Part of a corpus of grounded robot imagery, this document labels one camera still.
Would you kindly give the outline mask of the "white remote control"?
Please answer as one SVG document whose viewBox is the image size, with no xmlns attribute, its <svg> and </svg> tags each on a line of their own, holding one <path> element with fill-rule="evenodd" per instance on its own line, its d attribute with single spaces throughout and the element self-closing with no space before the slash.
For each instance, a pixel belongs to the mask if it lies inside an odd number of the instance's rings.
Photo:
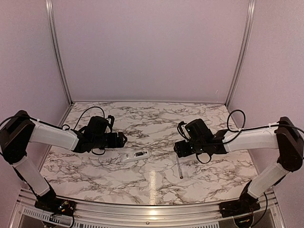
<svg viewBox="0 0 304 228">
<path fill-rule="evenodd" d="M 121 156 L 121 163 L 135 162 L 150 158 L 151 153 L 148 151 L 131 152 Z"/>
</svg>

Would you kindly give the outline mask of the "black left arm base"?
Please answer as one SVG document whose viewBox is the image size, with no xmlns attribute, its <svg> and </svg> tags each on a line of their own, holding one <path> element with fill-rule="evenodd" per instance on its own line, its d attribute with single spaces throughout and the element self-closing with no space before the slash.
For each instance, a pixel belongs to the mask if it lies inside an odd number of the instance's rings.
<svg viewBox="0 0 304 228">
<path fill-rule="evenodd" d="M 39 197 L 35 202 L 35 208 L 51 212 L 54 215 L 73 216 L 75 207 L 75 201 L 61 199 L 56 196 Z"/>
</svg>

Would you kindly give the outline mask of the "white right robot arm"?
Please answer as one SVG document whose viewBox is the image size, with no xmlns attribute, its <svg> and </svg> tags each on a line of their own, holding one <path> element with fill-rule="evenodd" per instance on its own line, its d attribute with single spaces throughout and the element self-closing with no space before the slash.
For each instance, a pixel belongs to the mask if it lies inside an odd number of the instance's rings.
<svg viewBox="0 0 304 228">
<path fill-rule="evenodd" d="M 300 129 L 288 117 L 276 123 L 249 129 L 222 129 L 212 133 L 202 119 L 179 123 L 179 134 L 184 138 L 174 144 L 179 158 L 190 155 L 214 154 L 252 149 L 277 149 L 278 159 L 251 180 L 243 189 L 235 208 L 245 213 L 266 190 L 276 185 L 288 173 L 299 170 L 304 159 L 304 139 Z"/>
</svg>

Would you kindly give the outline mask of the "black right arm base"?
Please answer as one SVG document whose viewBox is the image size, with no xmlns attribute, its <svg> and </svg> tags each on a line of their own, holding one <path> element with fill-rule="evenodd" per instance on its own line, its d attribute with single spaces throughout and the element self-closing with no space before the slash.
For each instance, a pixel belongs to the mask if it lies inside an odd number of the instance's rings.
<svg viewBox="0 0 304 228">
<path fill-rule="evenodd" d="M 219 210 L 223 218 L 251 213 L 261 209 L 258 199 L 248 195 L 241 195 L 237 200 L 222 202 Z"/>
</svg>

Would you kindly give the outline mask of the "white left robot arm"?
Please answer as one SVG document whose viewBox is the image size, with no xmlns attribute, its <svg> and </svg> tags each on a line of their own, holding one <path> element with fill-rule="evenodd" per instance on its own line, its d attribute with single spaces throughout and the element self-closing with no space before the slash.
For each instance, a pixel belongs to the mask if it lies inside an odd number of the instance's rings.
<svg viewBox="0 0 304 228">
<path fill-rule="evenodd" d="M 49 211 L 56 211 L 60 201 L 50 184 L 28 158 L 29 143 L 41 143 L 64 148 L 75 153 L 123 148 L 127 137 L 113 132 L 114 117 L 93 116 L 79 130 L 53 126 L 30 117 L 24 110 L 4 120 L 0 130 L 0 148 L 4 160 L 24 180 Z"/>
</svg>

